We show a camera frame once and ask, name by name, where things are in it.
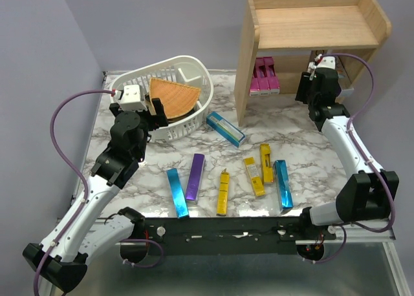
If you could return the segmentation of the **purple toothpaste box with cloud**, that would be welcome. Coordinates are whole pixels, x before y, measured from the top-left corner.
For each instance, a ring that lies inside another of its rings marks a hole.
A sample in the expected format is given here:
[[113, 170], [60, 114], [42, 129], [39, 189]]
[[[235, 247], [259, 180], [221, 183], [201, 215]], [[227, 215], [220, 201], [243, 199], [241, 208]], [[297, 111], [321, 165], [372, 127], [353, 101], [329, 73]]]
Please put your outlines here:
[[338, 84], [340, 86], [340, 93], [338, 98], [347, 98], [354, 92], [354, 87], [349, 80], [347, 72], [343, 67], [342, 61], [339, 57], [336, 57], [336, 71], [338, 73]]

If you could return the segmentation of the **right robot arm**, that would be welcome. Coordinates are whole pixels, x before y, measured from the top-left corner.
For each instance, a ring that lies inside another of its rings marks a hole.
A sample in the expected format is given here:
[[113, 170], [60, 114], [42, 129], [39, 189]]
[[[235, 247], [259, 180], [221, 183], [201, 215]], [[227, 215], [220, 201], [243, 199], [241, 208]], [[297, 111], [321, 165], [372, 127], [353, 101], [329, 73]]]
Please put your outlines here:
[[306, 104], [309, 117], [329, 140], [345, 171], [347, 182], [335, 201], [303, 210], [298, 233], [314, 238], [321, 226], [388, 219], [390, 229], [396, 218], [394, 199], [399, 185], [396, 172], [386, 171], [369, 153], [354, 129], [347, 109], [336, 102], [338, 74], [327, 67], [303, 72], [296, 100]]

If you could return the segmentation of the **white plastic basket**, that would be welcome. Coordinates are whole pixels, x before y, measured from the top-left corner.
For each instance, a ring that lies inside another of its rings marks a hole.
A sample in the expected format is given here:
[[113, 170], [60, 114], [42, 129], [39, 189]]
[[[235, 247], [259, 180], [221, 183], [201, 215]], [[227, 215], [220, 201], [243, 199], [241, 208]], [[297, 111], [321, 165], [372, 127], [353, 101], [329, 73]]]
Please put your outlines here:
[[126, 85], [139, 85], [147, 94], [151, 78], [176, 81], [181, 84], [199, 87], [201, 95], [193, 114], [152, 132], [154, 141], [170, 142], [197, 130], [208, 115], [213, 98], [213, 82], [210, 73], [200, 60], [192, 56], [175, 56], [140, 69], [123, 73], [110, 84], [111, 90], [122, 90]]

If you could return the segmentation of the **wooden two-tier shelf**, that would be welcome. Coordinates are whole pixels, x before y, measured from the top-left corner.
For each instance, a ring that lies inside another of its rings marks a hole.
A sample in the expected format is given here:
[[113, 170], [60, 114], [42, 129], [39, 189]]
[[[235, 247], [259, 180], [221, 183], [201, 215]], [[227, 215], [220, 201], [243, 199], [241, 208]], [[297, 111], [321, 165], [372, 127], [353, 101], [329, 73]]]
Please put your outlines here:
[[391, 35], [377, 0], [246, 0], [234, 97], [244, 124], [259, 52], [273, 54], [282, 94], [294, 94], [311, 55], [331, 50], [370, 60]]

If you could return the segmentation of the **black base bar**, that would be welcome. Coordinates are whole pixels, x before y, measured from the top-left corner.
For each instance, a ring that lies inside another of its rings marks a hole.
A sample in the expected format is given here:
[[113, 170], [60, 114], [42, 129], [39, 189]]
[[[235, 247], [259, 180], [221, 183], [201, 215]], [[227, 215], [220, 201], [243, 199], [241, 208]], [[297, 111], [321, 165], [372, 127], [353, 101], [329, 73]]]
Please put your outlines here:
[[336, 238], [298, 217], [147, 218], [146, 230], [165, 255], [294, 255], [297, 243]]

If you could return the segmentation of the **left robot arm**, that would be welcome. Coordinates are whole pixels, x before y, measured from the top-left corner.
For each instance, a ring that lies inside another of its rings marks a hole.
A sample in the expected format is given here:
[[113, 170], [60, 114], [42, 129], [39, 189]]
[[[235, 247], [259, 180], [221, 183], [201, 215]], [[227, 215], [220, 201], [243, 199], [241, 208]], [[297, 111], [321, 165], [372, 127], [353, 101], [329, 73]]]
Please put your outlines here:
[[39, 293], [39, 278], [44, 278], [63, 293], [71, 292], [83, 279], [93, 258], [117, 242], [143, 242], [145, 218], [126, 207], [112, 221], [95, 232], [90, 228], [106, 205], [124, 188], [145, 158], [150, 132], [168, 126], [162, 102], [151, 99], [154, 111], [126, 111], [111, 104], [114, 124], [111, 139], [97, 157], [88, 178], [82, 176], [83, 192], [58, 225], [39, 243], [29, 243], [23, 256], [35, 271], [34, 294]]

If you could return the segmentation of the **silver toothpaste box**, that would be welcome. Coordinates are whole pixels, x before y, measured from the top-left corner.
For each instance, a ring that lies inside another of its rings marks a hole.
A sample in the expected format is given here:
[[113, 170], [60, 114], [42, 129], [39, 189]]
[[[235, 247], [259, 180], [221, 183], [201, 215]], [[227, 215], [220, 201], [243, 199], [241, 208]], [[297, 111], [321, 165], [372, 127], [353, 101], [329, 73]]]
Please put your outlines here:
[[335, 102], [336, 103], [343, 103], [344, 98], [341, 96], [342, 93], [342, 87], [341, 87], [341, 77], [338, 74], [338, 79], [337, 79], [337, 85], [335, 87], [335, 95], [336, 95], [336, 99]]

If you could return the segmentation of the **pink toothpaste box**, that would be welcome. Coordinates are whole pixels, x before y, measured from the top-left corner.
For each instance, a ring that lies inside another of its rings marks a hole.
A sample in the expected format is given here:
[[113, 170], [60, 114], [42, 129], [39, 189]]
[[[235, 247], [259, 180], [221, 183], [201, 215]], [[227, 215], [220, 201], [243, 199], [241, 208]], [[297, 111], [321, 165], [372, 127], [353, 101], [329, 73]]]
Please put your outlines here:
[[258, 81], [256, 69], [253, 69], [252, 79], [251, 79], [250, 89], [249, 89], [249, 95], [250, 96], [260, 95], [260, 87], [259, 87], [259, 81]]
[[264, 63], [266, 68], [267, 81], [269, 86], [270, 94], [279, 94], [280, 93], [280, 84], [278, 76], [274, 68], [274, 59], [273, 57], [264, 57]]
[[261, 96], [268, 96], [270, 94], [267, 70], [263, 58], [257, 58], [255, 64], [256, 78]]

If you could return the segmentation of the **blue green toothpaste box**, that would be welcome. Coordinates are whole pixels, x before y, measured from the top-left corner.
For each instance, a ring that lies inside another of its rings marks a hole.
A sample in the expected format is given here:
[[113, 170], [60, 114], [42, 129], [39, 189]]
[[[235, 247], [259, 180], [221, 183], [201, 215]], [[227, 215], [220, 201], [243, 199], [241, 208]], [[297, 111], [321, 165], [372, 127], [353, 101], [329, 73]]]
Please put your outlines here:
[[246, 139], [246, 136], [237, 127], [217, 112], [211, 112], [207, 115], [206, 123], [236, 147], [240, 147]]

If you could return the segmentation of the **yellow toothpaste box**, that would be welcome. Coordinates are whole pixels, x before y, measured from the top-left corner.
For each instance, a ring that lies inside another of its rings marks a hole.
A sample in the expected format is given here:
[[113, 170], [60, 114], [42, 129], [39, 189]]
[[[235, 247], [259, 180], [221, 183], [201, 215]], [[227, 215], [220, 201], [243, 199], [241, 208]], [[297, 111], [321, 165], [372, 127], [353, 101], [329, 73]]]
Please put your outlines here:
[[217, 216], [225, 217], [228, 209], [228, 192], [230, 186], [230, 174], [224, 169], [220, 175], [219, 194], [217, 197]]
[[270, 146], [268, 143], [262, 143], [259, 148], [261, 158], [261, 172], [263, 176], [263, 183], [269, 184], [274, 181], [274, 173], [270, 161]]
[[248, 177], [250, 179], [250, 183], [252, 185], [254, 196], [256, 198], [265, 196], [265, 188], [261, 181], [259, 171], [256, 167], [254, 158], [253, 157], [245, 158], [244, 163], [245, 163], [245, 167], [248, 173]]

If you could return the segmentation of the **metallic blue toothpaste box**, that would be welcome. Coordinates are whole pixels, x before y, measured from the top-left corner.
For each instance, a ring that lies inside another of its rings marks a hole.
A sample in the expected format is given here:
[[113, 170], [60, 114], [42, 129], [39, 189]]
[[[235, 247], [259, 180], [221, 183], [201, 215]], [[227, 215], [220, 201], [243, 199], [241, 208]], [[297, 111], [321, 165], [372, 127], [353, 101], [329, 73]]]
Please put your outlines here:
[[178, 218], [189, 217], [189, 211], [186, 204], [186, 199], [182, 190], [182, 186], [179, 179], [179, 174], [176, 168], [167, 170], [167, 176], [169, 186], [171, 188], [171, 194], [173, 203], [175, 206], [176, 214]]
[[279, 201], [282, 210], [290, 210], [293, 208], [293, 200], [289, 187], [289, 175], [286, 161], [276, 160], [274, 162], [274, 170], [277, 178], [277, 188]]

